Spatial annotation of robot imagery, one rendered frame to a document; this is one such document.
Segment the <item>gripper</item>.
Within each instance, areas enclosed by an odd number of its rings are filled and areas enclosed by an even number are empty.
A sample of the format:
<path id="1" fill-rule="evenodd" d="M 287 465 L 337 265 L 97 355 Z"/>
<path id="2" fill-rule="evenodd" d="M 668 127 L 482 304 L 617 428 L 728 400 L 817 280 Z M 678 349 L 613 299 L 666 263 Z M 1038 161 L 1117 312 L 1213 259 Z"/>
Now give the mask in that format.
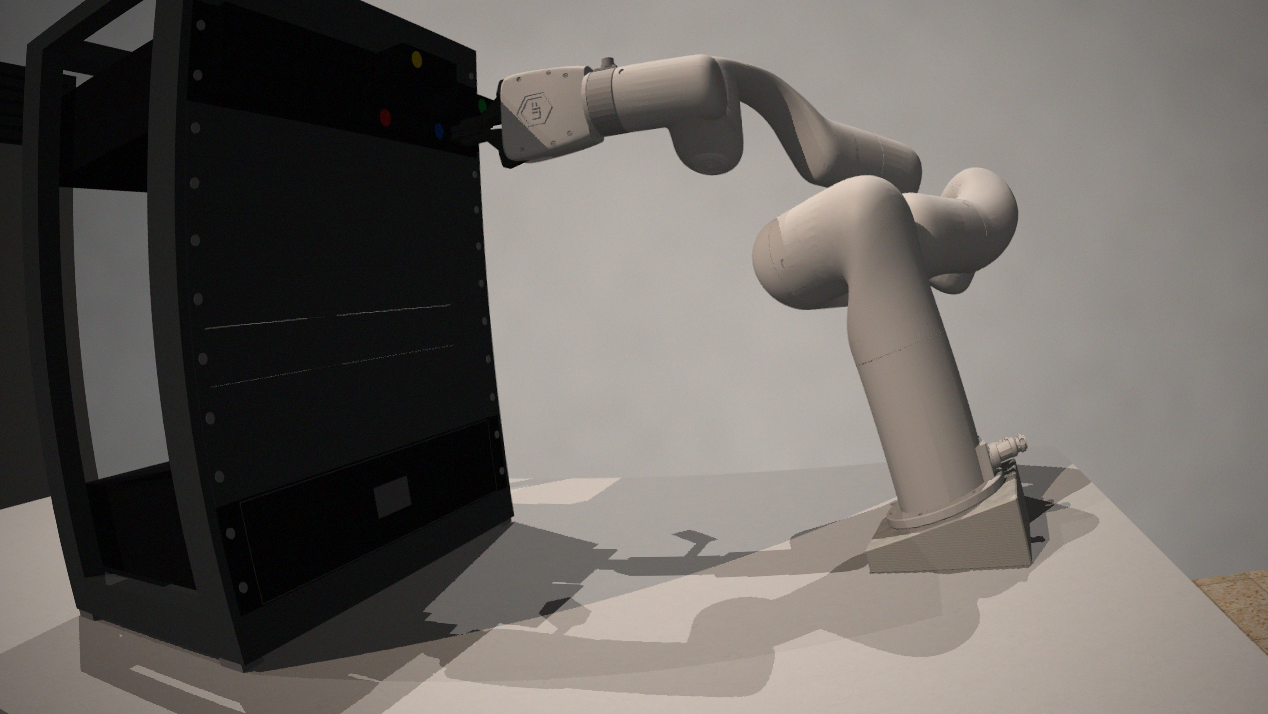
<path id="1" fill-rule="evenodd" d="M 592 72 L 590 66 L 567 66 L 502 79 L 487 110 L 450 127 L 451 141 L 488 142 L 508 169 L 600 145 L 604 136 L 593 127 L 586 98 Z M 502 129 L 491 129 L 500 122 Z"/>

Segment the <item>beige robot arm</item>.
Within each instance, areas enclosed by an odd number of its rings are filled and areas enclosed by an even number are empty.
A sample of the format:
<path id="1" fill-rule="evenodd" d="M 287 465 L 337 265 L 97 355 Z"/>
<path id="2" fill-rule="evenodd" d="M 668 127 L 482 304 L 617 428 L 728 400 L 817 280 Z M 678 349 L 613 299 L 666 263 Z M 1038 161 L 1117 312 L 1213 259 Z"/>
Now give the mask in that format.
<path id="1" fill-rule="evenodd" d="M 1022 434 L 990 444 L 978 436 L 931 287 L 960 294 L 1004 252 L 1018 223 L 1011 186 L 967 167 L 941 197 L 919 194 L 913 148 L 829 120 L 784 79 L 735 60 L 618 67 L 606 57 L 586 85 L 598 134 L 667 128 L 678 159 L 704 175 L 741 162 L 739 96 L 801 178 L 827 188 L 765 224 L 752 263 L 782 304 L 848 307 L 850 349 L 900 502 L 888 525 L 921 528 L 973 509 L 1003 484 L 1000 462 L 1028 446 Z"/>

